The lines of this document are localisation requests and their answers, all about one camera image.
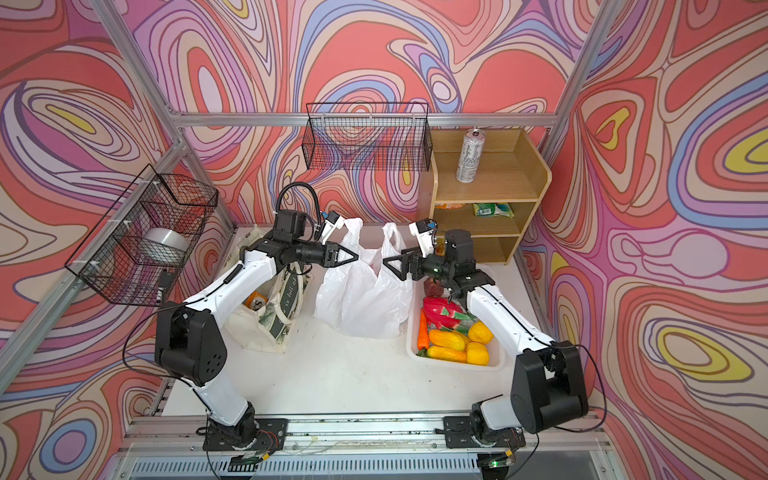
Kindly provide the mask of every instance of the yellow bell pepper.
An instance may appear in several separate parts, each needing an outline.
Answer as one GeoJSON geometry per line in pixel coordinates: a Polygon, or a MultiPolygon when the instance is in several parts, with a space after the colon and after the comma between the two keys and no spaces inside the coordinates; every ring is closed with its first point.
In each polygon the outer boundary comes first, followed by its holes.
{"type": "Polygon", "coordinates": [[[472,342],[482,343],[483,345],[488,345],[493,340],[493,333],[483,322],[477,322],[469,327],[468,336],[472,342]]]}
{"type": "Polygon", "coordinates": [[[467,345],[467,363],[485,366],[488,365],[490,359],[488,349],[482,343],[471,342],[467,345]]]}

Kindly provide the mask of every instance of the snack package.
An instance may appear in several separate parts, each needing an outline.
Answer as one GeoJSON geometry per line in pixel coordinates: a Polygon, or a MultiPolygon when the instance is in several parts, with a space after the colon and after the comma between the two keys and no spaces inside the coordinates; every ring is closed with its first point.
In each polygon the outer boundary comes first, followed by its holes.
{"type": "Polygon", "coordinates": [[[472,204],[476,217],[509,217],[515,216],[509,204],[472,204]]]}

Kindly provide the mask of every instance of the wooden shelf unit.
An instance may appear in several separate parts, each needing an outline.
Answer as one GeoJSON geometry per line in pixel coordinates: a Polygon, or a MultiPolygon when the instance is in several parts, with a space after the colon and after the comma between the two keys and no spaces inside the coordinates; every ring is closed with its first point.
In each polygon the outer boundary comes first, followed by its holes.
{"type": "Polygon", "coordinates": [[[419,177],[417,218],[433,218],[440,230],[461,228],[475,239],[480,263],[509,263],[549,188],[552,172],[522,129],[485,130],[475,181],[456,180],[463,130],[432,131],[432,166],[419,177]],[[476,217],[472,204],[509,203],[514,218],[476,217]],[[465,204],[453,210],[436,204],[465,204]]]}

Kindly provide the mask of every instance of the white plastic bag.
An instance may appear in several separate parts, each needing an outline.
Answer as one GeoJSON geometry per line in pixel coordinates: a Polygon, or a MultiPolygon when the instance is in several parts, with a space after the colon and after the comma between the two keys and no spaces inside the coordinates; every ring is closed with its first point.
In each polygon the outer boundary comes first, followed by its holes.
{"type": "Polygon", "coordinates": [[[358,252],[359,261],[348,264],[350,268],[342,272],[334,270],[345,266],[326,271],[326,278],[318,292],[315,316],[345,335],[372,339],[396,337],[401,333],[400,324],[410,315],[413,282],[410,278],[403,282],[389,269],[382,267],[381,258],[398,255],[405,244],[397,226],[388,223],[383,228],[381,250],[362,249],[359,246],[362,221],[354,220],[359,223],[353,224],[353,228],[347,225],[349,232],[342,245],[358,252]]]}
{"type": "Polygon", "coordinates": [[[342,319],[342,305],[347,286],[352,290],[372,289],[376,284],[376,274],[371,268],[379,251],[367,250],[360,246],[362,220],[349,218],[344,220],[347,233],[341,240],[342,247],[358,254],[359,259],[337,268],[329,268],[323,278],[323,285],[317,291],[315,300],[315,318],[321,319],[334,329],[339,328],[342,319]]]}

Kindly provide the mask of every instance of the shelf compartment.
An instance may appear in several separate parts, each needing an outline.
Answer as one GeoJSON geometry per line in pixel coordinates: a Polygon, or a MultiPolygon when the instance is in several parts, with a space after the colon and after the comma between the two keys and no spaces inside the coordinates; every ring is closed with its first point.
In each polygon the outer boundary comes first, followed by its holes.
{"type": "Polygon", "coordinates": [[[477,263],[506,263],[517,242],[517,237],[475,238],[475,260],[477,263]]]}
{"type": "Polygon", "coordinates": [[[466,204],[464,207],[454,210],[443,210],[435,208],[432,218],[438,224],[440,230],[452,230],[460,228],[468,230],[473,237],[516,237],[520,235],[520,225],[525,226],[525,221],[530,211],[525,214],[525,218],[507,218],[507,217],[476,217],[472,209],[472,204],[466,204]]]}
{"type": "Polygon", "coordinates": [[[480,157],[475,181],[456,180],[458,153],[435,153],[438,171],[436,204],[480,204],[491,202],[526,202],[538,200],[528,181],[528,172],[514,152],[486,152],[480,157]]]}

